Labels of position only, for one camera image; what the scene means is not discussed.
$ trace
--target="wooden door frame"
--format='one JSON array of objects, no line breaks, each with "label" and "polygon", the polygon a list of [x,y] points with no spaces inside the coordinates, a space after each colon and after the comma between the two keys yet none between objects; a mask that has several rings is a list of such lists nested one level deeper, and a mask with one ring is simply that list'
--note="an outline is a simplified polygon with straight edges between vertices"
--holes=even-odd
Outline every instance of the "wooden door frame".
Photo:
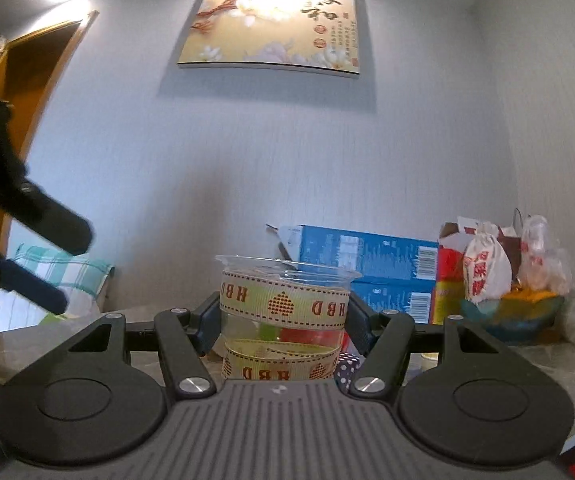
[{"label": "wooden door frame", "polygon": [[[60,28],[70,27],[74,23],[79,24],[77,29],[74,31],[74,34],[72,35],[72,37],[68,41],[68,44],[66,44],[66,47],[63,50],[58,61],[56,62],[56,65],[55,65],[54,69],[52,70],[52,74],[50,74],[50,78],[48,79],[46,87],[43,91],[43,95],[41,96],[41,98],[37,104],[37,107],[34,111],[34,114],[32,116],[32,120],[30,121],[30,125],[28,126],[27,133],[25,135],[25,138],[23,139],[23,145],[21,146],[21,149],[20,149],[19,153],[17,154],[17,156],[23,162],[25,162],[25,160],[28,156],[28,153],[30,151],[30,146],[32,145],[32,141],[34,140],[34,135],[37,131],[37,128],[39,127],[39,122],[40,122],[41,118],[43,117],[43,112],[45,111],[46,105],[48,104],[48,101],[50,100],[50,97],[52,96],[52,91],[54,90],[56,83],[61,78],[61,74],[66,69],[66,66],[68,65],[69,60],[72,59],[72,56],[74,55],[74,51],[79,46],[81,41],[83,41],[85,33],[90,28],[90,25],[94,22],[94,20],[96,19],[96,17],[98,15],[99,15],[99,11],[93,10],[92,12],[87,14],[87,16],[84,16],[80,20],[68,20],[66,22],[61,22],[61,23],[57,23],[55,25],[50,25],[49,27],[40,28],[39,30],[33,30],[29,34],[25,34],[24,36],[21,36],[20,38],[16,38],[14,40],[9,41],[7,43],[7,45],[5,46],[5,52],[8,52],[10,49],[17,47],[23,43],[26,43],[27,41],[34,40],[35,38],[37,38],[38,36],[42,36],[43,34],[48,34],[50,32],[54,32],[56,30],[59,30]],[[4,217],[3,225],[1,227],[1,235],[0,235],[0,253],[3,256],[5,256],[7,253],[7,245],[8,245],[8,239],[10,237],[10,226],[11,226],[11,224],[12,224],[11,216],[6,214]]]}]

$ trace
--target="hbd ribbon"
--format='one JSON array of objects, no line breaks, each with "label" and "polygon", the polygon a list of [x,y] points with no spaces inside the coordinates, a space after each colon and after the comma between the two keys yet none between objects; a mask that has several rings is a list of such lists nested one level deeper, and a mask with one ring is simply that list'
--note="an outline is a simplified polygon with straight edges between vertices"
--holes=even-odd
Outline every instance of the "hbd ribbon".
[{"label": "hbd ribbon", "polygon": [[265,280],[223,273],[221,309],[276,326],[340,330],[345,325],[349,291],[325,286]]},{"label": "hbd ribbon", "polygon": [[331,377],[341,348],[258,340],[226,340],[225,379],[303,381]]}]

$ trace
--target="white wall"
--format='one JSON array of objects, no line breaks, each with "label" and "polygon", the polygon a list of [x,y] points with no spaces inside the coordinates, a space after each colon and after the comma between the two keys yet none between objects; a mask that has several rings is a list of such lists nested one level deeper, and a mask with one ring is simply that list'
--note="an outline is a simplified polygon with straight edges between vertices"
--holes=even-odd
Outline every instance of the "white wall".
[{"label": "white wall", "polygon": [[[30,176],[96,229],[113,306],[194,304],[213,255],[274,255],[266,222],[436,239],[457,214],[509,221],[513,164],[472,16],[359,0],[358,80],[175,66],[195,0],[90,0]],[[15,226],[10,250],[32,239]]]},{"label": "white wall", "polygon": [[480,0],[516,163],[519,204],[575,259],[575,0]]}]

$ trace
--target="barcode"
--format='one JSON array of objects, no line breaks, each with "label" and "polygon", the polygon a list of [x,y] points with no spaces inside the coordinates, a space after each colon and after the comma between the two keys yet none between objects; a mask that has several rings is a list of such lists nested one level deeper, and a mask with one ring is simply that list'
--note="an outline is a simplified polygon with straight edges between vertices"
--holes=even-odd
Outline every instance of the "barcode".
[{"label": "barcode", "polygon": [[341,235],[337,260],[342,269],[357,270],[359,239],[356,236]]},{"label": "barcode", "polygon": [[418,280],[437,279],[437,253],[436,247],[419,247],[416,257],[416,273],[414,277]]},{"label": "barcode", "polygon": [[431,292],[412,292],[410,294],[410,307],[408,314],[416,323],[427,323],[429,319],[429,306],[432,302]]}]

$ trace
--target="framed painting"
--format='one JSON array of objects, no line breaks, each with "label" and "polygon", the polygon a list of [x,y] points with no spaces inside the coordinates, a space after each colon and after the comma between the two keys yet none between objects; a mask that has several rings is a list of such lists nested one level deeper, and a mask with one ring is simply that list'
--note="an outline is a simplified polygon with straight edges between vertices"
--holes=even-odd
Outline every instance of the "framed painting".
[{"label": "framed painting", "polygon": [[178,64],[358,77],[354,0],[203,0]]}]

